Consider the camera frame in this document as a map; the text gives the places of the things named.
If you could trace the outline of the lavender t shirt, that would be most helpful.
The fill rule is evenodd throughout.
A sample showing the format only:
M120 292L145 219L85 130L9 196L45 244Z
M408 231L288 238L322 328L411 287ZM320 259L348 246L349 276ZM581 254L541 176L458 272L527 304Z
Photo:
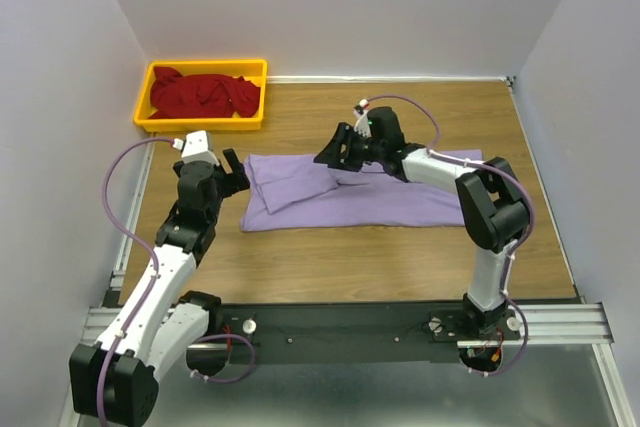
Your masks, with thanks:
M250 198L241 230L464 224L454 193L404 183L378 164L346 172L313 159L312 154L248 156Z

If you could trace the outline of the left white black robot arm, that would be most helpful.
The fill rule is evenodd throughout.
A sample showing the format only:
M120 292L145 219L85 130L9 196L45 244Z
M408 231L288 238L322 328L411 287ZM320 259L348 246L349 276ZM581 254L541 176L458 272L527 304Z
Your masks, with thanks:
M142 426L156 404L162 379L196 342L219 342L225 352L244 346L252 369L251 340L230 332L218 297L181 292L214 237L224 199L249 188L232 149L222 167L209 148L184 152L174 165L178 198L147 249L150 262L115 319L91 345L69 359L74 410L101 425Z

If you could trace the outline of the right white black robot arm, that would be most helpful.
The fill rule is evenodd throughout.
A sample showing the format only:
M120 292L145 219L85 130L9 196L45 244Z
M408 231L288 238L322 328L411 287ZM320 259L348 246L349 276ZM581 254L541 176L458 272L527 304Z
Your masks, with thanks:
M476 245L473 279L453 314L468 337L497 329L507 311L507 284L515 252L531 235L532 201L501 157L488 161L462 159L405 140L389 107L355 109L356 123L338 124L314 161L329 168L359 172L377 163L406 183L421 183L458 196L464 227Z

